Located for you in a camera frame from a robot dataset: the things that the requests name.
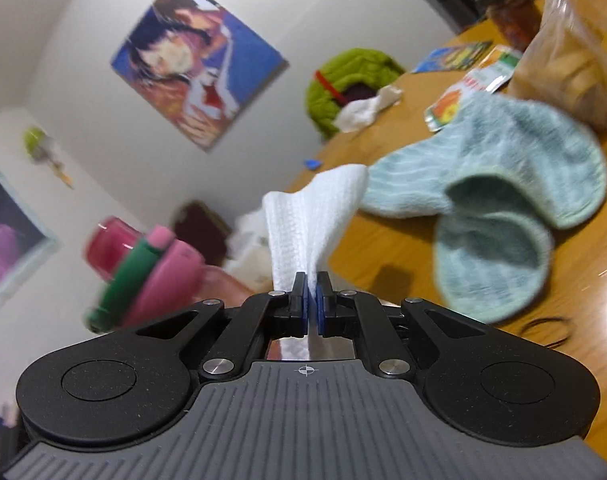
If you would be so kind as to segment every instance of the food packet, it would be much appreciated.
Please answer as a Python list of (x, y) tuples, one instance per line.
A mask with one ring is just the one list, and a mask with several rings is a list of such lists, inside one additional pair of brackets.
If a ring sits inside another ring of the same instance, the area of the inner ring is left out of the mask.
[(546, 0), (508, 93), (607, 131), (607, 0)]
[(424, 118), (431, 132), (438, 132), (454, 118), (461, 104), (474, 92), (496, 92), (510, 81), (515, 67), (521, 59), (521, 52), (504, 45), (497, 45), (470, 70), (461, 81), (450, 86), (436, 103), (424, 112)]
[(486, 53), (490, 45), (492, 45), (491, 41), (477, 41), (437, 48), (428, 54), (426, 59), (419, 63), (412, 73), (468, 70), (477, 59)]

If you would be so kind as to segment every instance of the white tissue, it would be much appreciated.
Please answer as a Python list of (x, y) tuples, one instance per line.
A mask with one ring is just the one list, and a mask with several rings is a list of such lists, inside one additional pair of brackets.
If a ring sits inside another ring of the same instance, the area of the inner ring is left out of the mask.
[[(264, 196), (275, 290), (292, 290), (296, 273), (305, 272), (314, 297), (317, 272), (329, 270), (328, 258), (359, 208), (367, 185), (367, 167), (349, 164), (319, 173), (299, 192)], [(282, 339), (281, 352), (284, 360), (308, 360), (309, 342)]]
[(394, 105), (402, 95), (403, 90), (392, 85), (384, 86), (371, 99), (348, 103), (337, 115), (334, 125), (346, 134), (359, 131), (373, 124), (379, 112)]

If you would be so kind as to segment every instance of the crosshair marking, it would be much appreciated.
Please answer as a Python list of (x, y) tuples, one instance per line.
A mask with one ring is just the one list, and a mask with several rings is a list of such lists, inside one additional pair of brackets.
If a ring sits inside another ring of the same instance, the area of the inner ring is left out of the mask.
[(313, 374), (314, 372), (317, 371), (317, 368), (312, 368), (311, 366), (302, 366), (301, 368), (299, 368), (297, 370), (300, 374), (305, 375), (306, 377), (309, 376), (310, 374)]

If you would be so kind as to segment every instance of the painting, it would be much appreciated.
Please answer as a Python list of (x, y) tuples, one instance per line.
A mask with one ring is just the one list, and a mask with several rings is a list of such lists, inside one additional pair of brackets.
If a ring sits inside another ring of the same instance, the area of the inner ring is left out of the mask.
[(115, 72), (204, 150), (284, 64), (215, 0), (154, 0), (112, 60)]
[(0, 303), (55, 246), (0, 175)]

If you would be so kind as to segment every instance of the red stripe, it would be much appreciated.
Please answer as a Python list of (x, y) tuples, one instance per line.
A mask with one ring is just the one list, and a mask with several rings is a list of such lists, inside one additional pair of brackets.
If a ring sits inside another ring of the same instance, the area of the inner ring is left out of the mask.
[(334, 96), (334, 98), (339, 101), (339, 103), (341, 103), (342, 106), (347, 105), (347, 99), (343, 97), (343, 95), (340, 94), (340, 92), (337, 91), (337, 89), (330, 84), (330, 81), (324, 78), (323, 74), (319, 70), (314, 73), (314, 76), (317, 81), (321, 83), (321, 86), (323, 86), (323, 88), (330, 92)]

